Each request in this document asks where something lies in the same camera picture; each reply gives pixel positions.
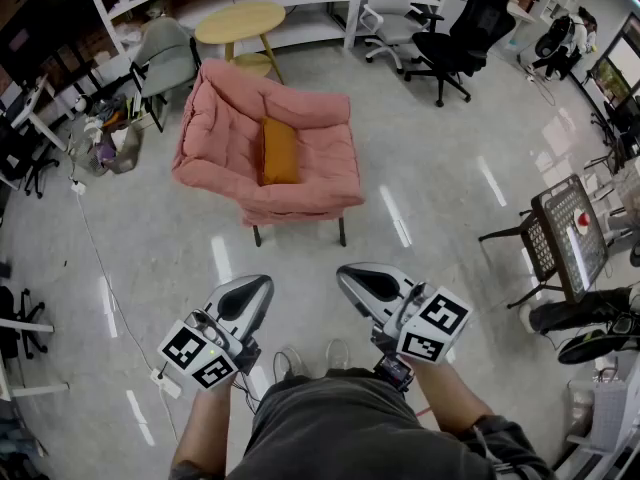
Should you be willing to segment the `person's right forearm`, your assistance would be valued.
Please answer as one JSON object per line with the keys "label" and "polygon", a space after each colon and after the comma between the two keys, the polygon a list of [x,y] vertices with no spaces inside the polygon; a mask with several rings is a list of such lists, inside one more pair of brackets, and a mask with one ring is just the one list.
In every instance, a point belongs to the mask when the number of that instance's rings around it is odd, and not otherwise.
{"label": "person's right forearm", "polygon": [[460,435],[482,418],[494,415],[447,361],[433,364],[408,359],[407,362],[443,432]]}

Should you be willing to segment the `orange cushion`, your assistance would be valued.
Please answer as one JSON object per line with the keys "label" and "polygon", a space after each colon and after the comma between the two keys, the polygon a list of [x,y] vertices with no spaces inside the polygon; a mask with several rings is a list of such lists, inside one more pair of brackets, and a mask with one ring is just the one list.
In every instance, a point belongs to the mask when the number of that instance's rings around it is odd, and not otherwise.
{"label": "orange cushion", "polygon": [[260,184],[281,185],[300,182],[297,131],[274,118],[261,123]]}

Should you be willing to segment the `black perforated metal chair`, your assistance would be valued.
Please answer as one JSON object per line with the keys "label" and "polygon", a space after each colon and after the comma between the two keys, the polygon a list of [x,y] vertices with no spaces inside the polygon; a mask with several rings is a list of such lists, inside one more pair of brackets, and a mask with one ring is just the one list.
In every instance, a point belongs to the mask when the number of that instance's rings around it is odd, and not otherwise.
{"label": "black perforated metal chair", "polygon": [[[577,223],[582,212],[590,217],[586,230]],[[518,236],[529,255],[537,284],[507,307],[520,306],[544,290],[563,293],[569,304],[580,302],[608,261],[609,251],[580,178],[572,174],[534,196],[520,216],[519,225],[478,238],[483,242]]]}

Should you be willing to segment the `black swivel chair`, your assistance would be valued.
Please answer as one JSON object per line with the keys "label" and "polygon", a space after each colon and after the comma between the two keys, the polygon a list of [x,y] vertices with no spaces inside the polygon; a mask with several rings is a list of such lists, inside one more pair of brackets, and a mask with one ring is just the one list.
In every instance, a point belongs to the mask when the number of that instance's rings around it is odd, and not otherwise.
{"label": "black swivel chair", "polygon": [[0,115],[0,174],[8,181],[25,179],[24,192],[34,192],[43,197],[40,175],[48,167],[58,167],[60,162],[49,153],[53,144],[34,127],[26,124],[24,132],[11,126],[10,121]]}
{"label": "black swivel chair", "polygon": [[[43,302],[33,306],[30,312],[26,311],[26,302],[31,302],[30,291],[24,289],[20,294],[20,309],[14,311],[14,297],[11,290],[0,285],[0,319],[12,322],[33,323],[38,313],[45,309]],[[0,326],[0,352],[4,359],[16,359],[19,356],[18,341],[22,342],[25,357],[34,358],[29,345],[32,345],[40,353],[46,354],[48,348],[38,340],[36,333],[29,330],[18,330]]]}

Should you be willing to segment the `person's grey shirt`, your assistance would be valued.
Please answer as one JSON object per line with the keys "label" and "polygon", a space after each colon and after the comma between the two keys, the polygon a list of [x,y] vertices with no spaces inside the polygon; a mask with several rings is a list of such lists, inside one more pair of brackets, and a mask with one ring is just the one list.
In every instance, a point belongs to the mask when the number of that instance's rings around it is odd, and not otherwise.
{"label": "person's grey shirt", "polygon": [[556,480],[500,415],[452,435],[424,428],[403,395],[362,368],[274,384],[244,456],[223,480]]}

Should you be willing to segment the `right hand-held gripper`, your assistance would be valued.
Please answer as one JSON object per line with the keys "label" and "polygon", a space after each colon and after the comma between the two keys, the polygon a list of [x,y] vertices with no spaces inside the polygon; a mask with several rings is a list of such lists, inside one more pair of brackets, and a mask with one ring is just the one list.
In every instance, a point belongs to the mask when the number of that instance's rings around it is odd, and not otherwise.
{"label": "right hand-held gripper", "polygon": [[371,341],[383,353],[374,372],[398,391],[413,380],[407,359],[439,364],[447,359],[473,308],[447,288],[415,282],[388,264],[341,266],[336,280],[344,295],[375,324]]}

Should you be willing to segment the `person's left white shoe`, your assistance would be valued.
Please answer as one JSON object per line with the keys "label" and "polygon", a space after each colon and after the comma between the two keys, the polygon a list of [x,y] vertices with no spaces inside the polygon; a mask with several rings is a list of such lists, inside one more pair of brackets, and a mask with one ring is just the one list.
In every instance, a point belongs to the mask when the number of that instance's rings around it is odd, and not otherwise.
{"label": "person's left white shoe", "polygon": [[286,346],[274,354],[272,360],[272,372],[275,382],[289,380],[294,377],[307,377],[306,365],[298,352]]}

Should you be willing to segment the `person's white shoe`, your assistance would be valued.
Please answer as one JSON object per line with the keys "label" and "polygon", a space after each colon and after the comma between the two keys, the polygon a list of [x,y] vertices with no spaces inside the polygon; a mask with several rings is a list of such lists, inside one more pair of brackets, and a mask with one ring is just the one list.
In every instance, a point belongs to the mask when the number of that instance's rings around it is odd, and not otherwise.
{"label": "person's white shoe", "polygon": [[350,350],[342,339],[332,339],[326,348],[327,370],[346,370],[350,365]]}
{"label": "person's white shoe", "polygon": [[272,372],[275,382],[289,380],[294,377],[307,377],[306,365],[298,352],[286,346],[274,354],[272,360]]}

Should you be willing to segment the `grey upholstered chair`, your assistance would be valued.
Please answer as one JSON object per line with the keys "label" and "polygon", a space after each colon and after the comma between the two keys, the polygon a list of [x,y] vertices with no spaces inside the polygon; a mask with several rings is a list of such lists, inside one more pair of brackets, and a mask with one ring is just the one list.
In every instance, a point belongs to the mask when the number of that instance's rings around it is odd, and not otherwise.
{"label": "grey upholstered chair", "polygon": [[163,132],[154,101],[166,105],[164,95],[195,79],[201,67],[196,40],[174,18],[161,16],[150,21],[129,72],[144,109]]}

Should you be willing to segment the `white desk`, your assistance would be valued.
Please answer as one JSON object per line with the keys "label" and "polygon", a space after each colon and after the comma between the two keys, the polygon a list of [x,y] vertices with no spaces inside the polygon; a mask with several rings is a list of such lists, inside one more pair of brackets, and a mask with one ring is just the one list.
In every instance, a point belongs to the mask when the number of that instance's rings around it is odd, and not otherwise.
{"label": "white desk", "polygon": [[[36,114],[36,106],[40,99],[42,92],[53,92],[52,86],[49,84],[47,77],[43,76],[38,79],[34,89],[29,90],[27,93],[22,93],[22,98],[18,98],[18,102],[23,103],[23,108],[11,118],[6,112],[0,111],[0,115],[4,115],[11,123],[11,126],[18,129],[21,132],[25,131],[26,124],[33,124],[34,127],[42,134],[42,136],[48,139],[53,147],[66,152],[68,144],[65,143],[58,135],[56,135]],[[8,185],[14,190],[18,190],[18,183],[20,181],[8,181],[3,175],[0,174],[0,182]]]}
{"label": "white desk", "polygon": [[[7,328],[13,330],[24,330],[32,332],[45,332],[53,333],[54,327],[52,325],[33,324],[22,321],[13,321],[9,319],[0,318],[0,328]],[[10,402],[13,398],[36,396],[52,394],[56,392],[68,391],[70,386],[67,382],[50,384],[36,387],[12,387],[8,383],[8,377],[4,368],[3,356],[0,351],[0,399],[6,402]]]}

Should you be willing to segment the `round wooden side table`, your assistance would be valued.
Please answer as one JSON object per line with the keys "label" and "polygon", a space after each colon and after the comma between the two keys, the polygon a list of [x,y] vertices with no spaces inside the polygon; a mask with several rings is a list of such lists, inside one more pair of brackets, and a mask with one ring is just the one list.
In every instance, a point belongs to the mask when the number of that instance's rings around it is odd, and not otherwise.
{"label": "round wooden side table", "polygon": [[[203,44],[223,45],[224,58],[228,63],[263,77],[274,71],[283,84],[283,76],[266,34],[279,26],[285,16],[285,8],[277,3],[240,2],[207,16],[196,26],[195,37]],[[253,37],[260,38],[265,54],[234,54],[237,42]]]}

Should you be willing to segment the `person's right white shoe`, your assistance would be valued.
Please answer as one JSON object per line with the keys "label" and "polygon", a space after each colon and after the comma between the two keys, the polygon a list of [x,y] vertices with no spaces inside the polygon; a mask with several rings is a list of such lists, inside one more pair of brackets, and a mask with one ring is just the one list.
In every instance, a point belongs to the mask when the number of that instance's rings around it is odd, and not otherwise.
{"label": "person's right white shoe", "polygon": [[332,339],[326,348],[327,370],[346,370],[350,365],[350,350],[342,339]]}

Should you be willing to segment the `black mesh office chair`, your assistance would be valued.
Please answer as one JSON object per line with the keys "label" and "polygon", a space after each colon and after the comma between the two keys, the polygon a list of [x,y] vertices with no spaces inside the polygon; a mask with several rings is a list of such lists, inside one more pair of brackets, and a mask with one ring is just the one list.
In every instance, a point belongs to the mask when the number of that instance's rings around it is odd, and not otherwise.
{"label": "black mesh office chair", "polygon": [[438,80],[436,105],[442,107],[444,85],[456,88],[465,102],[471,101],[470,93],[462,86],[461,74],[473,76],[484,68],[489,49],[516,25],[508,12],[510,0],[467,0],[466,5],[447,33],[436,31],[443,17],[422,11],[413,12],[423,28],[412,34],[412,41],[420,55],[411,60],[414,64],[425,64],[422,70],[408,70],[404,80],[409,82],[416,76],[433,77]]}

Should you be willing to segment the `person's left forearm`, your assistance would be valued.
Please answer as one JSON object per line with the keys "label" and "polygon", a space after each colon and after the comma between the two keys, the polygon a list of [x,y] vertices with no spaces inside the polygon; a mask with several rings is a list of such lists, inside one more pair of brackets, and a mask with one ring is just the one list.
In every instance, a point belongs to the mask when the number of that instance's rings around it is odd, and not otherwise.
{"label": "person's left forearm", "polygon": [[176,448],[169,480],[223,480],[233,379],[199,391]]}

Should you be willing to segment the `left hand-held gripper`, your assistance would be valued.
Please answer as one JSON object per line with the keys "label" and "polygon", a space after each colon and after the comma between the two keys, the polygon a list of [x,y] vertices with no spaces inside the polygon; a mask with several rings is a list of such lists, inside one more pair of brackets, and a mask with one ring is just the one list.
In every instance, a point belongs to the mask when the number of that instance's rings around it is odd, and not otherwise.
{"label": "left hand-held gripper", "polygon": [[251,335],[266,316],[273,294],[274,282],[265,274],[218,286],[205,303],[207,313],[194,310],[185,321],[176,321],[158,353],[203,391],[237,373],[248,374],[261,354]]}

